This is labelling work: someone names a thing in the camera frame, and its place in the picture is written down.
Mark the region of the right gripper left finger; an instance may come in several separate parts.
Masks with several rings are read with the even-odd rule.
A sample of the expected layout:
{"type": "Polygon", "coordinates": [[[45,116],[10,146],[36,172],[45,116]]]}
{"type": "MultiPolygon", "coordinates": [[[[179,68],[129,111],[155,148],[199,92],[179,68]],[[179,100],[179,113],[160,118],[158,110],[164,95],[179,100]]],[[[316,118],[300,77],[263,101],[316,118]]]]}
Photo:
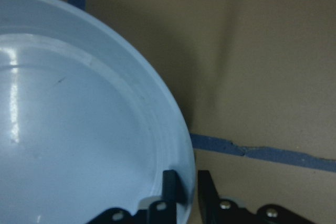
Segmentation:
{"type": "Polygon", "coordinates": [[[89,223],[177,223],[177,205],[180,203],[181,179],[175,170],[165,170],[162,174],[161,197],[146,209],[139,209],[132,215],[122,208],[110,208],[89,223]]]}

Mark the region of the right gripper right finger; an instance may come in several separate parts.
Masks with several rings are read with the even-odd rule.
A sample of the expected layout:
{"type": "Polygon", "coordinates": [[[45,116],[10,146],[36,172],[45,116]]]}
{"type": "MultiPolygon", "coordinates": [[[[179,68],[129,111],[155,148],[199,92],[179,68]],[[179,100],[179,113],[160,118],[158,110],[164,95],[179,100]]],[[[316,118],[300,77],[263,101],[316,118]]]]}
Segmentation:
{"type": "Polygon", "coordinates": [[[312,221],[280,206],[267,204],[256,213],[240,207],[235,201],[220,198],[208,170],[197,172],[198,205],[202,223],[292,223],[313,224],[312,221]]]}

